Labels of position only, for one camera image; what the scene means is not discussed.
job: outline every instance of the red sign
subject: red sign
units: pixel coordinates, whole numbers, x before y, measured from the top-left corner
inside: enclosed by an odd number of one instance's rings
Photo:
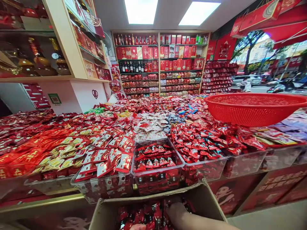
[[[255,174],[212,182],[210,188],[223,213],[226,215],[235,212],[262,176],[263,174]]]
[[[307,175],[307,165],[292,166],[268,172],[258,191],[248,198],[243,211],[275,204]]]

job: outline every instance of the green sign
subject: green sign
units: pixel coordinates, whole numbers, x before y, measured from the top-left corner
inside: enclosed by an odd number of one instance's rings
[[[62,104],[58,94],[48,94],[48,96],[53,104]]]

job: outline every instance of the ceiling light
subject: ceiling light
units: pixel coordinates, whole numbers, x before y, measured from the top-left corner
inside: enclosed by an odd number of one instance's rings
[[[129,24],[153,24],[158,0],[125,0]]]
[[[219,5],[220,3],[192,2],[179,25],[199,26],[216,10]]]

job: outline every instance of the ceiling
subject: ceiling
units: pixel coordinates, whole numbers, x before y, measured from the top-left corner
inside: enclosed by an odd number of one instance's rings
[[[124,0],[94,0],[97,16],[101,18],[103,29],[109,30],[206,30],[215,31],[231,20],[255,0],[207,0],[221,2],[221,5],[200,26],[178,26],[192,0],[158,0],[153,25],[130,25]]]

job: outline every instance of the red plastic basket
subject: red plastic basket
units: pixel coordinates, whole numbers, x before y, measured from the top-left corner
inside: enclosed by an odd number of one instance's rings
[[[219,94],[205,101],[216,120],[249,127],[276,124],[307,107],[307,97],[287,94]]]

